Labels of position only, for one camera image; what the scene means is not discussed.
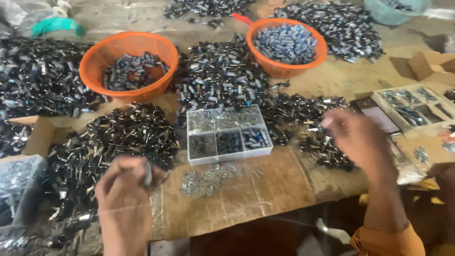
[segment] plastic organizer box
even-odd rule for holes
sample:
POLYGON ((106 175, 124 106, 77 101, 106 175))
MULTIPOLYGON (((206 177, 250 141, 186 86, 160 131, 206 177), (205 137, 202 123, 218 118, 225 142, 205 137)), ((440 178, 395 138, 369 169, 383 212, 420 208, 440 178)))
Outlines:
POLYGON ((270 154, 273 144, 257 105, 240 111, 187 112, 191 166, 270 154))

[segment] orange mesh basket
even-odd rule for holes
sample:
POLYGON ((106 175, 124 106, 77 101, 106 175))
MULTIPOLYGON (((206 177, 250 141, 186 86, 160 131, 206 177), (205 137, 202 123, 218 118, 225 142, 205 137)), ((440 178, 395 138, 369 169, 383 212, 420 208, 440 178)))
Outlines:
POLYGON ((250 29, 247 33, 247 43, 248 47, 254 55, 254 58, 256 59, 256 62, 261 65, 261 67, 270 77, 275 78, 291 78, 298 76, 309 68, 319 66, 327 58, 327 44, 324 38, 314 28, 296 20, 282 18, 257 20, 250 25, 250 29), (318 40, 314 46, 315 56, 313 62, 304 65, 289 65, 280 63, 262 55, 262 53, 260 53, 256 47, 254 47, 253 37, 256 36, 259 31, 267 27, 277 27, 283 23, 288 23, 291 25, 303 25, 308 29, 308 31, 312 33, 313 37, 318 40))
POLYGON ((164 92, 172 81, 177 64, 177 49, 167 38, 147 32, 123 32, 107 37, 90 48, 82 58, 79 73, 82 81, 94 92, 124 102, 144 102, 164 92), (160 67, 147 69, 155 82, 138 90, 117 92, 104 88, 103 68, 124 53, 141 56, 144 51, 157 54, 163 64, 169 67, 168 72, 164 74, 160 67))

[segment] orange handle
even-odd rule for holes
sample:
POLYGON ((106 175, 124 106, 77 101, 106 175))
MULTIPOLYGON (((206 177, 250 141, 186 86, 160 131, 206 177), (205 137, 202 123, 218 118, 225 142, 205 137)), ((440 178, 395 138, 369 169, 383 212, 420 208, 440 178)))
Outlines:
POLYGON ((248 23, 248 25, 251 25, 253 22, 246 16, 242 16, 238 13, 232 13, 232 16, 238 20, 241 20, 241 21, 244 21, 246 23, 248 23))

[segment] green rope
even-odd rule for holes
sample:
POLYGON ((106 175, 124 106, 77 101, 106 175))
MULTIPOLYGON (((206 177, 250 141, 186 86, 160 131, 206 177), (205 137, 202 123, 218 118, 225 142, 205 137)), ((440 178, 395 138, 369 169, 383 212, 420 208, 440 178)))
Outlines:
POLYGON ((73 30, 78 36, 85 35, 85 28, 70 18, 49 18, 44 19, 31 28, 32 37, 40 37, 47 32, 55 30, 73 30))

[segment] orange sleeve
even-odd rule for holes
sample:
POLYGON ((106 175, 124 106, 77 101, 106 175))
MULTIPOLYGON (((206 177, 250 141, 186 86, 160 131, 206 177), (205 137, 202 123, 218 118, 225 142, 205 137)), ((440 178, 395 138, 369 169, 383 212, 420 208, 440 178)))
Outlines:
POLYGON ((455 255, 455 245, 443 244, 432 250, 430 256, 453 256, 455 255))
POLYGON ((422 240, 409 224, 401 232, 359 228, 349 242, 362 256, 425 256, 422 240))

